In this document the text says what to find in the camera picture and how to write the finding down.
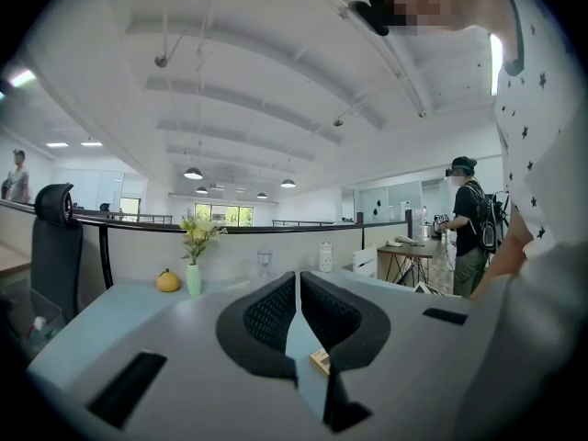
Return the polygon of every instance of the hair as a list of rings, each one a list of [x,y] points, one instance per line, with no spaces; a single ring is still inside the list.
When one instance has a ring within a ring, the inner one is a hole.
[[[463,173],[465,173],[467,176],[474,176],[476,173],[475,166],[477,164],[478,161],[473,158],[458,157],[451,163],[451,169],[459,168],[463,170]]]

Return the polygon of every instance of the small pumpkin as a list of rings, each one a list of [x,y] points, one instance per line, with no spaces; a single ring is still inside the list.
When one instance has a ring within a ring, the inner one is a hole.
[[[180,289],[180,278],[169,269],[165,269],[157,278],[155,285],[162,292],[174,292]]]

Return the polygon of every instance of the white desk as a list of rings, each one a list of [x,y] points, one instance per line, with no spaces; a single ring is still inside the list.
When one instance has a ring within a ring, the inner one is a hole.
[[[326,280],[329,280],[329,277],[343,277],[349,281],[389,288],[392,292],[412,291],[411,288],[371,277],[361,277],[345,270],[315,274]],[[205,293],[247,283],[243,279],[235,279],[234,282],[238,284],[206,286],[205,283]],[[28,371],[48,379],[62,390],[68,390],[84,370],[121,337],[168,305],[187,299],[191,298],[186,288],[181,288],[177,292],[163,293],[158,291],[152,283],[118,282],[55,336],[29,365]],[[322,418],[327,378],[312,364],[309,356],[321,347],[322,345],[300,311],[300,286],[297,281],[297,312],[288,331],[286,355],[296,361],[300,395],[318,418]]]

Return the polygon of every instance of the window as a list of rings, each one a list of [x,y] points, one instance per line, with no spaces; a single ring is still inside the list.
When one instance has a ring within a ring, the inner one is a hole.
[[[211,221],[214,225],[227,227],[253,227],[254,208],[222,206],[217,204],[197,204],[196,218]]]

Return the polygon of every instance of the black backpack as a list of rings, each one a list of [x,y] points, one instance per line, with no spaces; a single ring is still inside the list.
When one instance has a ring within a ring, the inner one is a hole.
[[[469,221],[471,229],[478,238],[478,244],[482,250],[488,253],[495,254],[498,249],[498,227],[497,217],[494,211],[493,201],[487,195],[480,185],[466,184],[464,185],[471,193],[474,202],[476,203],[476,212],[478,213],[477,223]]]

